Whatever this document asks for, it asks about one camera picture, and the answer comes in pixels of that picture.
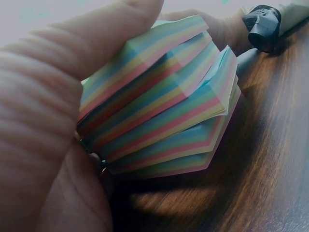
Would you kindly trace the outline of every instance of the wood grain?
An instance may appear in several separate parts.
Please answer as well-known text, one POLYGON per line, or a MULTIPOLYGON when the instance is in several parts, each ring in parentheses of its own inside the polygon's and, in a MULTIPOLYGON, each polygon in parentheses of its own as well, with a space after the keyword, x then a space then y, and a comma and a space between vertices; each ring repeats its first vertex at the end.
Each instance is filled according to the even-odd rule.
POLYGON ((121 184, 116 232, 309 231, 309 23, 238 68, 238 106, 207 170, 121 184))

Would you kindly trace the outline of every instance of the rainbow striped paper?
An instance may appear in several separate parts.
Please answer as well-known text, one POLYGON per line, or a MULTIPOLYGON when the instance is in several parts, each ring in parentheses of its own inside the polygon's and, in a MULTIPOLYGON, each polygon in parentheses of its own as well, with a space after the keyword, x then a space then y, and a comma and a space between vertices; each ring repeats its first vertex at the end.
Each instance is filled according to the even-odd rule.
POLYGON ((138 96, 112 117, 84 136, 86 143, 99 138, 100 145, 118 138, 194 92, 213 64, 219 50, 211 42, 189 64, 138 96))
POLYGON ((212 50, 210 51, 211 57, 212 53, 213 56, 218 53, 217 48, 211 43, 210 35, 204 31, 167 52, 150 69, 113 94, 80 121, 77 126, 78 133, 84 137, 94 131, 138 96, 186 66, 206 46, 208 50, 212 50))
MULTIPOLYGON (((232 106, 233 109, 237 104, 240 94, 241 91, 239 87, 236 86, 235 91, 231 97, 232 99, 231 105, 233 105, 232 106)), ((119 176, 122 178, 146 179, 146 178, 195 172, 208 168, 213 158, 213 155, 219 146, 219 143, 223 137, 223 134, 231 119, 232 114, 233 110, 229 112, 228 116, 223 116, 224 118, 223 126, 221 128, 220 134, 212 151, 206 153, 199 153, 195 155, 183 156, 167 162, 159 163, 153 166, 148 166, 146 168, 142 168, 133 172, 123 173, 119 176)))
MULTIPOLYGON (((237 81, 238 78, 235 77, 233 93, 237 88, 237 81)), ((231 96, 228 109, 229 115, 232 114, 236 106, 234 101, 235 99, 231 96)), ((124 156, 110 163, 108 168, 113 174, 120 174, 183 156, 211 152, 214 149, 225 121, 226 116, 217 116, 205 120, 158 143, 124 156)))
POLYGON ((105 146, 100 136, 83 139, 86 146, 107 162, 113 162, 208 118, 226 114, 235 79, 237 58, 227 47, 211 67, 199 88, 187 99, 137 126, 105 146))
POLYGON ((175 22, 157 21, 149 32, 128 41, 110 63, 84 82, 79 121, 165 53, 207 28, 200 16, 175 22))

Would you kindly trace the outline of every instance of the finger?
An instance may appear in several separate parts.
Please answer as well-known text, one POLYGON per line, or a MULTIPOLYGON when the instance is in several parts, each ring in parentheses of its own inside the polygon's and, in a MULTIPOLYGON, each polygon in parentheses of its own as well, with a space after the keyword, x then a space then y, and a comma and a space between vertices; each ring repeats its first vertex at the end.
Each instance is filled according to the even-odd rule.
POLYGON ((170 13, 162 13, 159 16, 159 19, 161 20, 167 20, 167 21, 177 21, 181 20, 183 18, 187 18, 194 15, 202 15, 203 13, 201 11, 195 10, 195 9, 188 9, 185 11, 178 11, 178 12, 170 12, 170 13))
POLYGON ((74 136, 80 80, 148 30, 162 3, 124 0, 0 48, 0 228, 33 223, 74 136))
POLYGON ((39 60, 83 80, 101 68, 127 40, 146 32, 162 5, 163 0, 117 1, 32 31, 1 50, 39 60))

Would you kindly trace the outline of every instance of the folded paper ornament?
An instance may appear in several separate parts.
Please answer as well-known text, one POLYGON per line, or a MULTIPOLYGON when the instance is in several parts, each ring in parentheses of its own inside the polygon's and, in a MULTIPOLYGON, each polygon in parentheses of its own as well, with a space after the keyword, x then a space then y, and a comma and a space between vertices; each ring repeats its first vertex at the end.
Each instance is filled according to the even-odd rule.
POLYGON ((237 58, 200 16, 157 21, 83 82, 77 132, 114 175, 206 169, 240 96, 237 58))

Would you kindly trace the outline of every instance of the yellow stripe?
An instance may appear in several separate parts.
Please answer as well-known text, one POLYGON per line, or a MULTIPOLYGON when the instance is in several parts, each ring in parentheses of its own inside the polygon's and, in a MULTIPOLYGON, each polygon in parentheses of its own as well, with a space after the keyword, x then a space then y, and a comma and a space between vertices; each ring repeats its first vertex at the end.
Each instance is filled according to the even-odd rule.
MULTIPOLYGON (((235 81, 234 81, 234 84, 230 88, 232 89, 235 85, 237 85, 237 83, 235 83, 235 81)), ((109 162, 115 161, 119 157, 122 157, 124 155, 133 153, 133 152, 135 152, 137 150, 140 150, 140 149, 142 149, 142 148, 144 148, 146 146, 154 144, 154 143, 156 143, 156 142, 166 138, 167 136, 175 134, 175 133, 177 133, 179 131, 183 131, 183 130, 185 130, 185 129, 187 129, 187 128, 189 128, 189 127, 191 127, 191 126, 193 126, 193 125, 195 125, 195 124, 197 124, 199 122, 205 121, 205 120, 213 117, 214 115, 221 114, 224 111, 226 111, 227 104, 228 104, 228 102, 226 101, 226 99, 224 99, 224 100, 221 101, 221 104, 217 104, 216 106, 214 106, 214 107, 204 111, 203 113, 201 113, 201 114, 199 114, 199 115, 197 115, 197 116, 195 116, 195 117, 193 117, 193 118, 191 118, 191 119, 189 119, 189 120, 179 124, 178 126, 172 128, 172 129, 170 129, 168 131, 165 131, 164 135, 163 134, 159 134, 159 135, 153 137, 152 139, 144 141, 143 143, 140 143, 140 144, 138 144, 138 145, 136 145, 136 146, 134 146, 134 147, 132 147, 130 149, 127 149, 127 150, 125 150, 125 151, 123 151, 121 153, 118 153, 115 156, 113 155, 113 156, 111 156, 111 158, 108 161, 109 162)))
MULTIPOLYGON (((124 68, 122 68, 118 73, 116 73, 114 76, 110 77, 103 85, 100 86, 99 89, 97 89, 89 98, 87 98, 84 103, 81 105, 81 109, 83 110, 91 101, 93 101, 97 96, 102 94, 106 89, 108 89, 110 86, 114 85, 115 83, 119 82, 122 78, 125 78, 125 76, 130 73, 132 70, 134 70, 138 65, 140 65, 145 59, 150 57, 152 54, 154 54, 157 50, 161 49, 162 47, 166 46, 168 43, 178 39, 183 34, 189 34, 191 32, 197 31, 200 28, 205 27, 205 23, 200 23, 192 28, 190 30, 181 31, 179 33, 175 33, 171 36, 168 36, 164 39, 164 43, 162 43, 160 46, 151 46, 149 49, 147 49, 144 53, 139 54, 137 57, 132 59, 124 68)), ((101 75, 96 75, 96 73, 91 77, 100 79, 101 75)))
MULTIPOLYGON (((202 62, 198 68, 190 75, 191 76, 197 76, 198 74, 200 74, 202 72, 202 70, 205 68, 205 63, 202 62)), ((187 78, 181 85, 179 85, 178 87, 176 87, 175 89, 173 89, 171 92, 161 96, 160 98, 158 98, 156 101, 152 102, 151 104, 149 104, 148 106, 144 107, 142 110, 136 112, 135 114, 131 115, 128 119, 125 119, 124 121, 118 123, 116 126, 114 126, 113 128, 111 128, 110 130, 104 132, 100 137, 98 137, 97 139, 93 140, 93 142, 91 143, 91 145, 96 146, 100 141, 104 140, 105 138, 111 136, 113 133, 115 133, 115 131, 118 131, 120 129, 122 129, 123 127, 125 127, 126 125, 130 124, 131 122, 134 122, 136 120, 138 120, 138 118, 144 116, 145 114, 153 111, 154 109, 160 107, 162 104, 167 102, 167 99, 172 99, 176 96, 178 96, 179 94, 183 93, 184 89, 187 89, 193 82, 192 78, 187 78)))
MULTIPOLYGON (((188 56, 188 54, 191 54, 194 50, 196 50, 198 47, 200 47, 206 41, 206 39, 208 39, 209 37, 210 37, 210 35, 207 34, 207 36, 203 37, 203 39, 199 40, 194 45, 192 45, 192 46, 186 48, 185 50, 181 51, 180 53, 176 54, 175 56, 173 56, 172 58, 167 60, 165 63, 161 64, 160 66, 158 66, 157 68, 155 68, 154 70, 149 72, 145 77, 143 77, 139 82, 137 82, 135 85, 133 85, 130 89, 128 89, 126 92, 122 93, 121 95, 118 95, 118 97, 114 101, 112 101, 109 105, 105 106, 99 112, 97 112, 96 115, 95 115, 95 118, 100 117, 100 115, 103 114, 104 112, 110 111, 114 107, 114 105, 119 104, 119 102, 121 102, 123 99, 128 97, 128 95, 131 95, 134 91, 139 89, 141 86, 145 85, 145 83, 147 83, 150 79, 155 78, 156 76, 160 75, 165 70, 169 69, 171 66, 176 64, 177 62, 186 58, 188 56)), ((85 123, 81 127, 81 130, 83 130, 83 128, 85 128, 95 118, 92 117, 90 121, 88 121, 87 123, 85 123)))

